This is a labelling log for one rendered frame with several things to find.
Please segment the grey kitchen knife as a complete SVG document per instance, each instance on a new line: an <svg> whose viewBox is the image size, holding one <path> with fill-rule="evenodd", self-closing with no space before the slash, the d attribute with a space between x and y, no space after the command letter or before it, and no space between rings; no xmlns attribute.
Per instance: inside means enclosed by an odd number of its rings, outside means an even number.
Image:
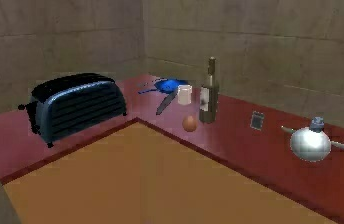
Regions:
<svg viewBox="0 0 344 224"><path fill-rule="evenodd" d="M176 96L177 92L172 92L169 95L167 95L158 106L156 114L161 115L163 111L169 106L169 104L175 99Z"/></svg>

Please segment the brown egg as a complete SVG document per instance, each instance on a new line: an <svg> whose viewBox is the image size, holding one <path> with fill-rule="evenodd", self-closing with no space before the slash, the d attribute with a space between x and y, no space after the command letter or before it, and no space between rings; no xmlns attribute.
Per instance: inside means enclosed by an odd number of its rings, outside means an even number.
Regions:
<svg viewBox="0 0 344 224"><path fill-rule="evenodd" d="M186 116L182 121L182 127L187 132L193 132L197 129L197 120L193 116Z"/></svg>

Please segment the pale pink cup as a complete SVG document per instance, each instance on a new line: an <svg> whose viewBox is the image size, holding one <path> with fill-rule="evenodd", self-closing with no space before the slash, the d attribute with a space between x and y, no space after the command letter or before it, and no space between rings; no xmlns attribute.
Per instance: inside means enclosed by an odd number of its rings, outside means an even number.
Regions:
<svg viewBox="0 0 344 224"><path fill-rule="evenodd" d="M180 105L189 105L192 100L192 86L179 85L177 92L178 103Z"/></svg>

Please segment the olive wine bottle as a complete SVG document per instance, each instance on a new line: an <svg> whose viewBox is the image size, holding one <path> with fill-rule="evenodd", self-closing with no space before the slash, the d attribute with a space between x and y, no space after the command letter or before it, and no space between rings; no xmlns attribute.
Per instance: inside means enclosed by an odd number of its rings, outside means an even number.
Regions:
<svg viewBox="0 0 344 224"><path fill-rule="evenodd" d="M219 85L215 79L216 58L211 56L208 60L208 75L200 89L199 120L202 123L215 121L217 111L217 98Z"/></svg>

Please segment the red kitchen worktop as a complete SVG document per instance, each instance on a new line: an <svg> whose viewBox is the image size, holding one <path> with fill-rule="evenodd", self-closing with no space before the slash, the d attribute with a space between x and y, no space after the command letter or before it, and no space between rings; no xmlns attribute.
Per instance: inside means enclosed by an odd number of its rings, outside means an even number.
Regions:
<svg viewBox="0 0 344 224"><path fill-rule="evenodd" d="M127 102L127 115L65 138L53 148L48 148L32 133L25 112L0 114L0 180L7 183L20 174L140 122L344 224L344 151L336 149L321 162L307 163L290 151L289 136L281 129L282 126L304 127L308 119L222 96L215 122L187 133L182 128L182 119L197 112L198 104L171 103L157 115L156 108L163 94L139 94L145 83L153 79L151 75L140 75L119 82ZM250 127L253 111L264 114L261 130ZM327 124L325 131L331 139L344 143L344 128Z"/></svg>

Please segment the black and blue toaster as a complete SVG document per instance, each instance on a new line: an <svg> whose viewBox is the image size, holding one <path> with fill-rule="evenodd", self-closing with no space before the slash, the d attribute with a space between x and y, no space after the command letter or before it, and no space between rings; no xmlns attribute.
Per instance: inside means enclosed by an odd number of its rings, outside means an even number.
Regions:
<svg viewBox="0 0 344 224"><path fill-rule="evenodd" d="M31 131L48 148L55 141L117 116L127 115L124 95L115 80L97 73L79 73L37 85L30 101L20 104Z"/></svg>

